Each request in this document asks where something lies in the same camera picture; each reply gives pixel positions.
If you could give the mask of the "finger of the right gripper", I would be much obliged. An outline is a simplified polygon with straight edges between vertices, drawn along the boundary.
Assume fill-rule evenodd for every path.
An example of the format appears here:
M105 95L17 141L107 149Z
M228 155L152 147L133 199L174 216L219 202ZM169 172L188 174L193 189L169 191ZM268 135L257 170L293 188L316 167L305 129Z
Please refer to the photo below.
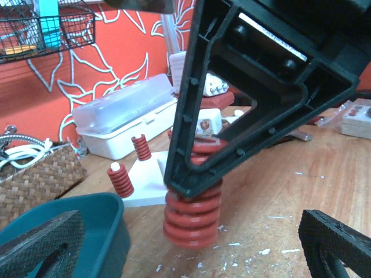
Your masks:
M197 1L194 7L164 178L185 197L203 193L261 149L349 98L359 84L231 84L251 99L252 109L215 136L205 162L193 163L200 149L194 137L206 76L226 81L226 2Z

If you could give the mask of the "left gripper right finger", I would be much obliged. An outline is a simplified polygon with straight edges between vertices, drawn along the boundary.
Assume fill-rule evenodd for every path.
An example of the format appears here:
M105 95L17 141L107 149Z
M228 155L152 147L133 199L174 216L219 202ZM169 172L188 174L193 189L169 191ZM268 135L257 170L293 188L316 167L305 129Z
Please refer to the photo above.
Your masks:
M319 210L304 210L299 239L312 277L370 277L370 238Z

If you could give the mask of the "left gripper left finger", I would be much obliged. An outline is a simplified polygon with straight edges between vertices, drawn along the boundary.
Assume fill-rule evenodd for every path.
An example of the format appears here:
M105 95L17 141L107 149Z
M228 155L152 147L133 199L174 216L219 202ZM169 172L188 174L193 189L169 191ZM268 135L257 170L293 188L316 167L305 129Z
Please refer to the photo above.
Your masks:
M63 212L1 245L1 277L72 277L84 237L80 212Z

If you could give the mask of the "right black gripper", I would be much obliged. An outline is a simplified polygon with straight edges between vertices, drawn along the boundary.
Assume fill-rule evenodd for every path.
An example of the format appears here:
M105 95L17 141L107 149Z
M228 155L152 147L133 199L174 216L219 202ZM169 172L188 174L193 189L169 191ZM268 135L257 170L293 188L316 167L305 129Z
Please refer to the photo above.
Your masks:
M225 3L229 84L357 84L369 63L369 1Z

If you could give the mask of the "metal L-shaped bracket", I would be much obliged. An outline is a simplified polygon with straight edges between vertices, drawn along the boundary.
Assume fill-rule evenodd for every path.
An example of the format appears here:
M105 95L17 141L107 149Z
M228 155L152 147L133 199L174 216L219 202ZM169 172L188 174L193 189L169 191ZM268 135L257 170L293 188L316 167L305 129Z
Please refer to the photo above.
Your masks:
M292 130L288 135L305 142L311 141L313 138L311 134L300 131L299 129Z

